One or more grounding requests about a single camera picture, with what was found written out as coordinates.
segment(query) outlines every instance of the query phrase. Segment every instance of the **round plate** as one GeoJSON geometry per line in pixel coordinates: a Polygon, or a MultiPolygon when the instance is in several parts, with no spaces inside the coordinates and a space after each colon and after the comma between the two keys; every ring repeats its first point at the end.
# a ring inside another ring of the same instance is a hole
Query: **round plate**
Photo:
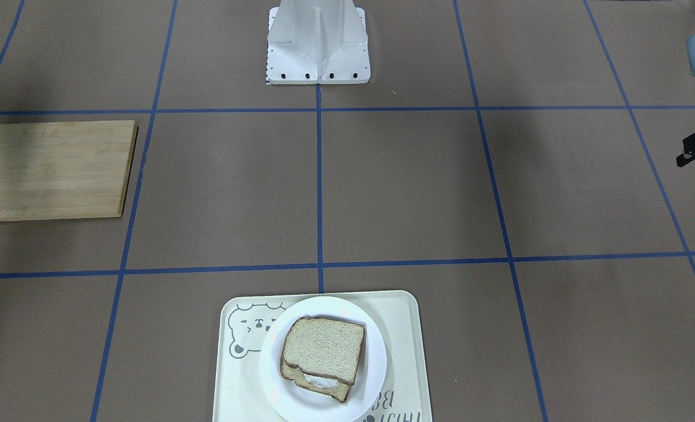
{"type": "Polygon", "coordinates": [[[331,296],[318,296],[302,300],[282,312],[264,338],[259,358],[259,377],[269,403],[288,422],[329,420],[353,422],[368,410],[387,376],[387,347],[379,328],[358,305],[331,296]],[[355,385],[347,395],[346,403],[330,396],[298,387],[280,374],[280,357],[285,336],[301,317],[329,317],[355,322],[365,326],[363,355],[355,375],[355,385]]]}

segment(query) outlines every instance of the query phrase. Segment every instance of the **food on plate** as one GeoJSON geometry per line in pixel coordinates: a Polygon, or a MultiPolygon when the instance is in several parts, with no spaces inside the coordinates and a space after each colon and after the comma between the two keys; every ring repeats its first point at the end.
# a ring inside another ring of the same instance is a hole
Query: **food on plate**
{"type": "Polygon", "coordinates": [[[288,331],[280,373],[298,387],[345,403],[355,385],[365,326],[331,318],[300,318],[288,331]]]}

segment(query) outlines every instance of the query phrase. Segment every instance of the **white tray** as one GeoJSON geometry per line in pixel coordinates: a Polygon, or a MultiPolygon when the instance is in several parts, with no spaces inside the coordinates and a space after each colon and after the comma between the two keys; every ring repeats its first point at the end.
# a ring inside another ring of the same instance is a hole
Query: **white tray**
{"type": "MultiPolygon", "coordinates": [[[[296,302],[314,296],[318,295],[236,297],[225,304],[219,316],[213,422],[284,421],[264,397],[259,381],[259,350],[267,323],[296,302]]],[[[357,422],[431,422],[415,297],[401,290],[329,296],[363,308],[376,321],[387,343],[387,379],[376,403],[357,422]]]]}

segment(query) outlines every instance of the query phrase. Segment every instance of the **wooden cutting board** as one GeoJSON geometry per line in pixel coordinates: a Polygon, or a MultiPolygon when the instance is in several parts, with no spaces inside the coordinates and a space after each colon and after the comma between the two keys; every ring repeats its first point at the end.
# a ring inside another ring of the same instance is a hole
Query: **wooden cutting board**
{"type": "Polygon", "coordinates": [[[134,121],[0,125],[0,222],[119,217],[134,121]]]}

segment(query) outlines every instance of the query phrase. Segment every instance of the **bear ear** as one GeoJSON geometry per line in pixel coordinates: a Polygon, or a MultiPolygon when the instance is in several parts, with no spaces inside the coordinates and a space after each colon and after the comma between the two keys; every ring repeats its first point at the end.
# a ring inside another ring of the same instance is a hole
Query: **bear ear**
{"type": "Polygon", "coordinates": [[[230,355],[235,359],[242,359],[248,355],[248,349],[240,346],[238,342],[232,342],[230,345],[230,355]]]}

